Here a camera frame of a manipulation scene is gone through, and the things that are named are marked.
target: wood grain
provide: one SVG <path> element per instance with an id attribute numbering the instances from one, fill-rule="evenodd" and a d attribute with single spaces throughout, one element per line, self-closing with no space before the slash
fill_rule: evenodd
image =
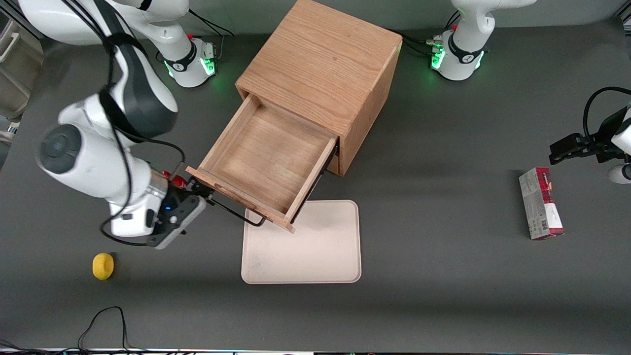
<path id="1" fill-rule="evenodd" d="M 328 144 L 324 148 L 324 151 L 329 152 L 329 154 L 320 155 L 317 162 L 315 162 L 313 169 L 309 173 L 309 176 L 307 177 L 306 181 L 315 181 L 318 178 L 318 176 L 320 175 L 320 172 L 322 171 L 322 168 L 324 168 L 324 164 L 326 164 L 326 161 L 329 160 L 330 152 L 333 151 L 336 141 L 337 140 L 333 137 L 331 140 L 329 140 Z M 300 206 L 302 206 L 303 201 L 307 198 L 307 193 L 309 193 L 311 186 L 312 186 L 312 183 L 302 185 L 302 187 L 300 188 L 300 191 L 296 195 L 296 198 L 294 198 L 293 203 L 289 208 L 289 211 L 287 211 L 287 220 L 291 221 L 293 216 L 296 215 L 296 213 L 298 212 L 298 209 L 300 208 Z"/>
<path id="2" fill-rule="evenodd" d="M 345 136 L 400 43 L 381 27 L 298 0 L 236 86 Z"/>
<path id="3" fill-rule="evenodd" d="M 221 132 L 221 135 L 217 138 L 217 141 L 208 154 L 206 154 L 206 157 L 199 165 L 200 168 L 206 171 L 212 171 L 215 168 L 217 162 L 223 157 L 234 140 L 238 138 L 244 125 L 248 122 L 250 117 L 254 115 L 260 105 L 261 101 L 253 95 L 245 98 L 243 104 L 241 104 L 237 112 L 232 116 L 226 128 Z"/>
<path id="4" fill-rule="evenodd" d="M 264 206 L 256 198 L 248 196 L 242 191 L 235 191 L 234 187 L 230 186 L 224 181 L 221 181 L 221 179 L 214 177 L 211 173 L 201 169 L 197 170 L 190 166 L 186 168 L 186 172 L 195 177 L 200 183 L 207 185 L 208 187 L 214 189 L 222 195 L 225 195 L 231 200 L 241 203 L 247 209 L 255 211 L 262 216 L 265 216 L 265 218 L 267 218 L 269 221 L 278 224 L 282 228 L 285 228 L 287 231 L 291 233 L 294 233 L 296 231 L 295 228 L 285 220 L 284 216 L 273 213 L 272 208 Z"/>
<path id="5" fill-rule="evenodd" d="M 291 230 L 337 136 L 250 94 L 198 169 L 204 184 Z"/>
<path id="6" fill-rule="evenodd" d="M 383 71 L 379 75 L 379 79 L 375 82 L 366 101 L 364 101 L 353 126 L 351 126 L 349 132 L 339 140 L 338 175 L 340 176 L 344 176 L 348 171 L 348 167 L 351 165 L 359 148 L 362 146 L 363 140 L 368 135 L 372 124 L 375 122 L 375 119 L 386 103 L 400 49 L 400 47 L 396 47 L 392 50 L 390 60 L 388 60 L 388 63 L 384 66 Z"/>

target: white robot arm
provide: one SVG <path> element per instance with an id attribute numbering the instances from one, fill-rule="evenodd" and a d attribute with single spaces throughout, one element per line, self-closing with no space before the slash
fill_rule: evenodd
<path id="1" fill-rule="evenodd" d="M 451 0 L 460 12 L 457 30 L 448 28 L 436 35 L 437 44 L 431 68 L 450 80 L 465 80 L 480 66 L 483 48 L 495 29 L 493 10 L 516 9 L 537 0 Z"/>
<path id="2" fill-rule="evenodd" d="M 550 164 L 556 165 L 571 158 L 582 158 L 595 155 L 599 163 L 613 159 L 622 159 L 609 169 L 607 176 L 616 184 L 631 184 L 631 103 L 607 117 L 600 125 L 598 132 L 589 133 L 587 115 L 594 99 L 606 91 L 616 91 L 631 95 L 631 90 L 620 87 L 606 87 L 594 92 L 583 113 L 583 134 L 572 133 L 550 145 Z"/>
<path id="3" fill-rule="evenodd" d="M 60 112 L 59 126 L 40 144 L 39 166 L 61 183 L 109 202 L 113 236 L 104 232 L 108 237 L 164 248 L 204 210 L 206 201 L 133 157 L 129 147 L 172 129 L 175 99 L 109 1 L 21 0 L 20 5 L 35 27 L 62 42 L 92 44 L 106 37 L 106 48 L 122 70 L 115 85 Z M 101 35 L 79 14 L 93 18 L 91 26 Z M 146 242 L 123 240 L 138 236 L 146 236 Z"/>
<path id="4" fill-rule="evenodd" d="M 127 24 L 158 48 L 170 75 L 180 86 L 199 86 L 215 74 L 213 44 L 189 39 L 175 22 L 189 11 L 189 0 L 106 1 Z M 74 45 L 100 43 L 100 39 L 60 0 L 20 0 L 20 7 L 33 26 L 41 28 L 42 33 L 53 39 Z"/>

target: beige tray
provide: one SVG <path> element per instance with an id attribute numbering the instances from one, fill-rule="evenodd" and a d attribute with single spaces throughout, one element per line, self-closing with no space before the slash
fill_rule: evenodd
<path id="1" fill-rule="evenodd" d="M 246 210 L 248 219 L 258 221 Z M 307 201 L 295 234 L 245 224 L 241 277 L 248 284 L 336 284 L 362 275 L 359 213 L 351 200 Z"/>

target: wooden drawer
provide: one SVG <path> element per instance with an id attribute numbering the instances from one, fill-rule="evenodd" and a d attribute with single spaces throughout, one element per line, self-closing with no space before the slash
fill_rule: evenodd
<path id="1" fill-rule="evenodd" d="M 248 95 L 197 169 L 200 182 L 294 232 L 292 221 L 338 137 Z"/>

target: cardboard box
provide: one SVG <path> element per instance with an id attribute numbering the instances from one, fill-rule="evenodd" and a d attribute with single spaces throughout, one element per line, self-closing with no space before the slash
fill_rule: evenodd
<path id="1" fill-rule="evenodd" d="M 563 225 L 552 199 L 549 167 L 535 167 L 519 177 L 526 207 L 530 239 L 544 240 L 563 234 Z"/>

